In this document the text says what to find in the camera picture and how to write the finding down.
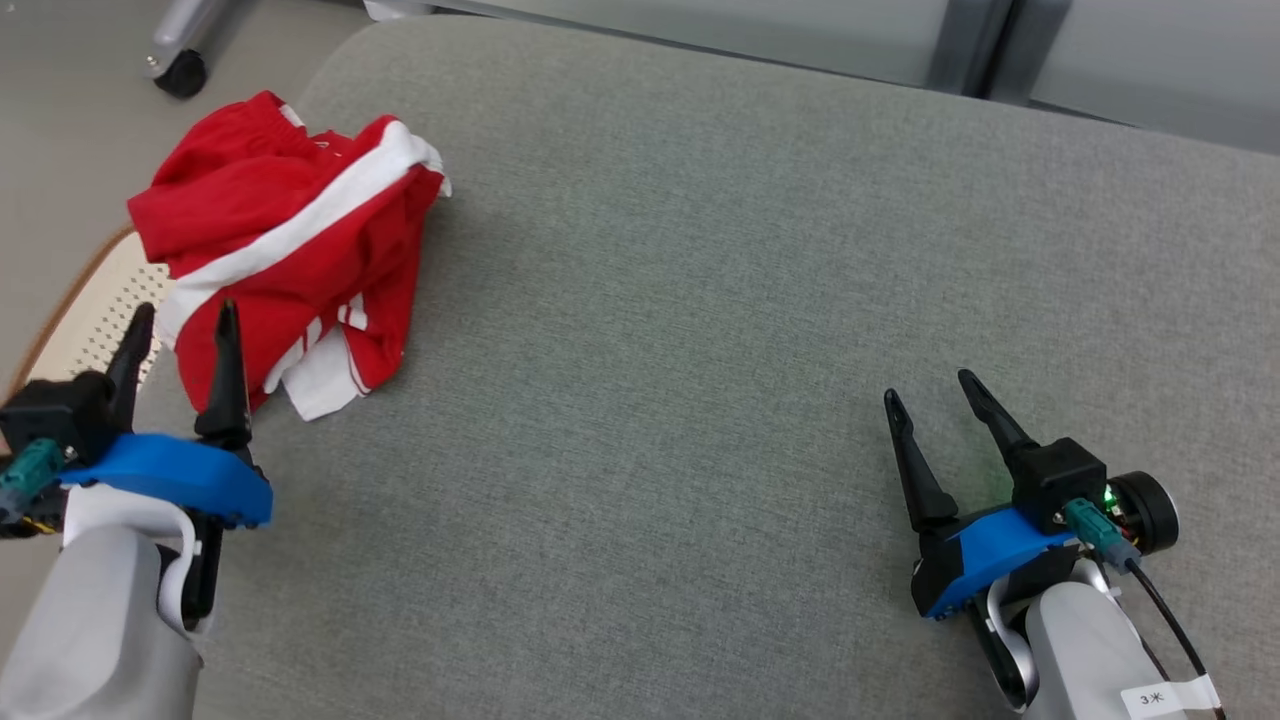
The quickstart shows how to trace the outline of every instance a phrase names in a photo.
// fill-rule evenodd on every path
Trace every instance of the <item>gray fabric surface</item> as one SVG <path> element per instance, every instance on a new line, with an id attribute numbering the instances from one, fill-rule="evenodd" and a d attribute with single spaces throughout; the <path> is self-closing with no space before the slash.
<path id="1" fill-rule="evenodd" d="M 1280 159 L 471 18 L 369 29 L 296 105 L 399 115 L 457 193 L 399 374 L 257 416 L 276 520 L 228 538 L 205 706 L 1001 716 L 966 624 L 913 609 L 881 404 L 963 509 L 1007 500 L 969 366 L 1174 492 L 1149 571 L 1235 716 L 1274 716 Z M 142 424 L 186 429 L 154 378 Z"/>

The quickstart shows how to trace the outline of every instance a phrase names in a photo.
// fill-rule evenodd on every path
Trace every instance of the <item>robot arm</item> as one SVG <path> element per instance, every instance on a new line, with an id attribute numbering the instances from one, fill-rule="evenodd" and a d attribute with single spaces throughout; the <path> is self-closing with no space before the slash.
<path id="1" fill-rule="evenodd" d="M 191 717 L 191 639 L 212 611 L 223 532 L 270 520 L 233 305 L 197 439 L 132 433 L 152 316 L 138 309 L 105 374 L 35 380 L 0 409 L 17 452 L 0 480 L 5 534 L 63 533 L 0 676 L 0 720 Z"/>
<path id="2" fill-rule="evenodd" d="M 920 543 L 911 575 L 920 615 L 968 615 L 1007 705 L 1028 719 L 1172 719 L 1185 717 L 1184 707 L 1225 717 L 1194 648 L 1139 568 L 1178 539 L 1178 512 L 1160 483 L 1146 473 L 1107 479 L 1102 461 L 1074 439 L 1033 441 L 972 372 L 960 370 L 960 384 L 1014 479 L 1009 505 L 966 516 L 933 477 L 897 392 L 884 393 Z M 1139 579 L 1201 675 L 1148 693 L 1148 703 L 1164 706 L 1132 706 L 1143 701 L 1133 691 L 1169 678 L 1124 614 L 1103 561 Z"/>

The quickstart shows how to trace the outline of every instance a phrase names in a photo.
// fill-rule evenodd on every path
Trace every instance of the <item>label sticker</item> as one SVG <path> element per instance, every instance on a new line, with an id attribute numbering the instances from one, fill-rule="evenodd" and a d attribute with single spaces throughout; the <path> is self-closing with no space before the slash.
<path id="1" fill-rule="evenodd" d="M 1212 710 L 1222 705 L 1208 675 L 1185 683 L 1157 683 L 1120 691 L 1120 698 L 1133 720 L 1160 717 L 1181 710 Z"/>

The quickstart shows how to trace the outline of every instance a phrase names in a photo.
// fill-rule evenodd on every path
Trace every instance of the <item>black cable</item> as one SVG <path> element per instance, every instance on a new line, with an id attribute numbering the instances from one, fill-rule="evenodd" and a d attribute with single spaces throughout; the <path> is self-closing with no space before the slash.
<path id="1" fill-rule="evenodd" d="M 1160 594 L 1160 591 L 1156 589 L 1156 585 L 1151 582 L 1151 578 L 1147 577 L 1147 573 L 1144 573 L 1142 568 L 1138 566 L 1138 562 L 1132 557 L 1126 560 L 1124 565 L 1130 573 L 1133 573 L 1133 577 L 1138 579 L 1138 583 L 1142 584 L 1142 589 L 1147 591 L 1147 594 L 1151 596 L 1151 602 L 1156 605 L 1156 610 L 1158 610 L 1160 615 L 1164 616 L 1165 623 L 1169 623 L 1169 629 L 1171 629 L 1174 632 L 1174 637 L 1178 638 L 1178 644 L 1183 646 L 1183 650 L 1187 652 L 1187 659 L 1192 661 L 1192 667 L 1196 669 L 1196 675 L 1208 675 L 1208 670 L 1204 669 L 1204 661 L 1202 661 L 1199 653 L 1196 652 L 1196 646 L 1192 644 L 1192 639 L 1187 637 L 1187 630 L 1183 629 L 1178 618 L 1174 618 L 1174 611 L 1169 609 L 1169 603 L 1165 602 L 1165 598 Z M 1215 707 L 1213 715 L 1215 717 L 1219 717 L 1219 720 L 1225 720 L 1226 711 L 1221 707 Z"/>
<path id="2" fill-rule="evenodd" d="M 1107 574 L 1107 565 L 1106 565 L 1106 562 L 1103 562 L 1102 557 L 1098 556 L 1098 553 L 1096 553 L 1096 552 L 1091 552 L 1089 557 L 1092 557 L 1093 559 L 1093 564 L 1098 566 L 1098 573 L 1102 573 L 1102 582 L 1105 582 L 1107 584 L 1107 587 L 1111 587 L 1111 575 Z M 1116 607 L 1119 607 L 1120 611 L 1124 612 L 1124 605 L 1120 602 L 1120 598 L 1119 597 L 1114 597 L 1112 600 L 1115 601 Z M 1165 664 L 1161 662 L 1158 657 L 1156 657 L 1156 651 L 1147 642 L 1147 638 L 1142 637 L 1142 633 L 1138 633 L 1138 639 L 1142 642 L 1142 651 L 1147 653 L 1147 657 L 1151 659 L 1151 664 L 1155 665 L 1156 666 L 1156 671 L 1160 673 L 1160 678 L 1167 683 L 1169 682 L 1169 670 L 1165 670 Z"/>

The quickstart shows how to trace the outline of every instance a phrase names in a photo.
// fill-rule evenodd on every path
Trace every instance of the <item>connector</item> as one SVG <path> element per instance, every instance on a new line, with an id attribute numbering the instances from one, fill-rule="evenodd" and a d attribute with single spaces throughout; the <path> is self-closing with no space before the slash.
<path id="1" fill-rule="evenodd" d="M 1071 532 L 1102 553 L 1107 565 L 1115 568 L 1121 575 L 1129 574 L 1126 561 L 1133 560 L 1135 565 L 1142 564 L 1142 553 L 1125 539 L 1120 528 L 1111 521 L 1096 505 L 1084 498 L 1075 498 L 1062 509 L 1066 527 Z"/>
<path id="2" fill-rule="evenodd" d="M 32 501 L 58 482 L 65 464 L 63 450 L 49 438 L 24 447 L 0 475 L 0 523 L 20 523 Z"/>

